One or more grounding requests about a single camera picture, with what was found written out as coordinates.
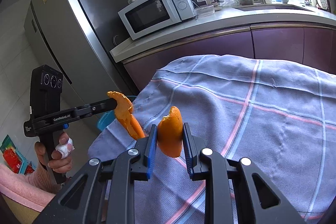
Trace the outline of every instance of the countertop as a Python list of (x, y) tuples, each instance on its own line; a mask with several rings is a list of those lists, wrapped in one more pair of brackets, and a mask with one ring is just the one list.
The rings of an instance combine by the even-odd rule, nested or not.
[(236, 7), (237, 9), (231, 7), (223, 8), (220, 11), (216, 11), (213, 15), (186, 20), (137, 40), (128, 38), (112, 49), (110, 53), (116, 62), (120, 62), (141, 52), (180, 38), (218, 29), (235, 28), (258, 23), (309, 22), (332, 25), (336, 28), (336, 15), (315, 7), (302, 7), (292, 3), (273, 3), (268, 5), (298, 6), (307, 10), (269, 9), (241, 11), (238, 9), (246, 6)]

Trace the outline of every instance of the kitchen sink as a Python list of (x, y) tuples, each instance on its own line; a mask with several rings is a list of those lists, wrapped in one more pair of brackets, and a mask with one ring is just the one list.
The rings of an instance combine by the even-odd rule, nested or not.
[(269, 9), (290, 9), (290, 10), (303, 10), (303, 11), (310, 11), (303, 7), (298, 7), (294, 5), (287, 5), (287, 4), (275, 4), (275, 5), (251, 5), (245, 7), (237, 7), (236, 9), (241, 11), (254, 11), (254, 10), (269, 10)]

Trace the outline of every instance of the silver bolt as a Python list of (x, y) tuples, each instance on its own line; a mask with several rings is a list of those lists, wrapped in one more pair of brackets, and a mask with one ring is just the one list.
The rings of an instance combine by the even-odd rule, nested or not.
[(139, 151), (135, 148), (132, 148), (130, 150), (128, 150), (128, 154), (131, 155), (131, 156), (135, 156), (139, 153)]
[(99, 160), (97, 158), (93, 158), (89, 160), (89, 164), (92, 166), (95, 166), (99, 163)]
[(251, 160), (249, 158), (242, 158), (240, 160), (241, 164), (249, 166), (251, 164)]
[(203, 148), (202, 153), (204, 155), (210, 156), (212, 154), (212, 150), (210, 148)]

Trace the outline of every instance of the human hand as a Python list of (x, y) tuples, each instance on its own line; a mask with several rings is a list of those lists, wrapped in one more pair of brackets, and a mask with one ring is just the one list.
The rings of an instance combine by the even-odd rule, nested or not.
[[(63, 132), (59, 136), (59, 143), (60, 144), (66, 144), (69, 140), (69, 136), (66, 132)], [(72, 145), (68, 144), (69, 150), (72, 150)], [(44, 154), (46, 153), (45, 146), (41, 142), (36, 142), (34, 146), (36, 155), (38, 160), (43, 164), (46, 165), (44, 161)], [(51, 157), (53, 160), (50, 160), (48, 162), (48, 166), (52, 168), (57, 173), (66, 173), (71, 170), (72, 168), (72, 157), (71, 155), (67, 156), (66, 158), (62, 159), (62, 155), (60, 152), (54, 150), (51, 154)]]

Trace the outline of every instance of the purple cabinet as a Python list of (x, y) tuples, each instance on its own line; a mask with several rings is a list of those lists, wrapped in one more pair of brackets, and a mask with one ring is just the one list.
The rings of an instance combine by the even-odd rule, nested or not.
[(328, 72), (336, 75), (336, 30), (332, 31), (332, 47)]
[(173, 47), (125, 64), (125, 68), (139, 90), (142, 90), (155, 72), (169, 62), (184, 56), (203, 54), (254, 58), (251, 32), (228, 34)]
[(303, 64), (319, 70), (328, 71), (332, 38), (332, 30), (305, 28)]
[(253, 30), (256, 59), (289, 60), (302, 64), (303, 28)]

